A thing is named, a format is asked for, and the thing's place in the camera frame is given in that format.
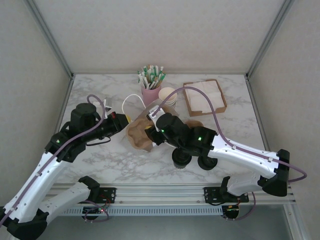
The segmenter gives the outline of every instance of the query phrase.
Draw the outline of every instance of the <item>white wall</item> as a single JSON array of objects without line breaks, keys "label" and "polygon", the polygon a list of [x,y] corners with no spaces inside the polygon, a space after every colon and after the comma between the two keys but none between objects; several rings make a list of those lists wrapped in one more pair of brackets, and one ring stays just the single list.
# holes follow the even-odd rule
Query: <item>white wall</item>
[{"label": "white wall", "polygon": [[39,162],[68,77],[23,1],[0,1],[0,206]]},{"label": "white wall", "polygon": [[36,0],[74,73],[245,73],[284,0]]},{"label": "white wall", "polygon": [[320,234],[319,13],[319,0],[296,0],[251,79],[271,149],[289,150],[308,173],[291,186],[312,239]]}]

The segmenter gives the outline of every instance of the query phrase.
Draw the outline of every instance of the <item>white cable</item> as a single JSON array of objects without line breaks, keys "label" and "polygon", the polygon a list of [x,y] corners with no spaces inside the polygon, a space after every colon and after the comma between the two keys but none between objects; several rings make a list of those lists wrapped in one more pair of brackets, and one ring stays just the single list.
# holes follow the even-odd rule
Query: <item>white cable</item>
[{"label": "white cable", "polygon": [[130,94],[129,96],[127,96],[127,97],[123,100],[123,103],[122,103],[122,106],[121,106],[121,109],[122,109],[123,114],[125,114],[125,111],[124,111],[125,102],[126,102],[126,100],[127,100],[129,97],[131,97],[131,96],[137,96],[137,97],[141,100],[144,109],[146,109],[146,105],[145,105],[144,101],[142,100],[142,98],[141,98],[139,95],[137,95],[137,94]]}]

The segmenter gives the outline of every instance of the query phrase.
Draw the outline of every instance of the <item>white marble surface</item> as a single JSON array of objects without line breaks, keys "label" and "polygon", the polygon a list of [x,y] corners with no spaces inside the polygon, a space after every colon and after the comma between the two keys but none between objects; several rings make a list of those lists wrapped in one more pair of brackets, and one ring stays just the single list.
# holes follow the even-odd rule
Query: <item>white marble surface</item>
[{"label": "white marble surface", "polygon": [[[227,138],[254,148],[264,149],[253,106],[243,75],[168,74],[162,87],[179,88],[185,82],[217,79],[227,102],[227,109],[219,113],[218,120]],[[70,119],[77,104],[86,102],[89,94],[100,98],[112,97],[112,110],[121,113],[126,96],[141,95],[136,74],[79,74],[76,75],[71,95],[63,117],[63,124]],[[124,111],[135,119],[143,110],[139,99],[131,97]],[[182,120],[195,119],[207,128],[216,130],[212,115],[189,117],[185,98],[180,92],[175,110]],[[190,184],[220,183],[222,178],[249,172],[227,161],[218,161],[210,171],[202,170],[194,157],[185,169],[176,169],[171,158],[173,148],[162,144],[152,152],[136,150],[126,138],[125,130],[114,135],[111,142],[87,147],[58,179],[58,183],[75,183],[88,175],[101,184]]]}]

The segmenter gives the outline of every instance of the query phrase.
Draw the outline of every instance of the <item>pink cup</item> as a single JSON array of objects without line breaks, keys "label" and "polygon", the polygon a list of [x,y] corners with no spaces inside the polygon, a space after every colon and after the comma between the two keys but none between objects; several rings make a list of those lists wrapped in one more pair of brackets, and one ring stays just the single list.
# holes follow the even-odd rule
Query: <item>pink cup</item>
[{"label": "pink cup", "polygon": [[144,87],[141,88],[142,99],[146,107],[159,98],[160,90],[161,85],[156,89],[145,89]]}]

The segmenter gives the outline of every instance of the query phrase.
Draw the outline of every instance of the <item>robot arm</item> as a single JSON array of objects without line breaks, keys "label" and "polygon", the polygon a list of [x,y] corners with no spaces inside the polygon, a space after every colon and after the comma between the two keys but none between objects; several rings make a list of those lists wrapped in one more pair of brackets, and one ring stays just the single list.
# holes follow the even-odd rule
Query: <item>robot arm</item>
[{"label": "robot arm", "polygon": [[[85,176],[65,192],[43,201],[62,172],[86,149],[88,142],[109,138],[129,124],[124,114],[112,112],[99,127],[69,143],[41,171],[41,174],[39,171],[65,142],[92,128],[100,120],[93,104],[78,104],[71,112],[70,121],[51,137],[39,164],[29,179],[16,196],[0,208],[0,221],[6,218],[3,225],[13,236],[21,240],[35,240],[47,225],[64,210],[87,199],[95,200],[100,185],[92,178]],[[20,196],[23,197],[15,206]]]},{"label": "robot arm", "polygon": [[[176,147],[172,159],[177,168],[184,168],[192,156],[196,156],[199,166],[207,171],[213,169],[218,160],[229,161],[253,171],[223,179],[220,195],[225,202],[237,202],[238,196],[259,190],[278,197],[287,195],[289,168],[272,159],[289,163],[288,151],[262,151],[228,139],[233,145],[230,146],[212,129],[203,126],[189,128],[177,116],[165,113],[162,109],[154,115],[157,108],[155,106],[150,110],[147,117],[153,121],[154,126],[145,132],[157,145],[167,142]],[[265,155],[268,160],[243,152],[236,146]]]}]

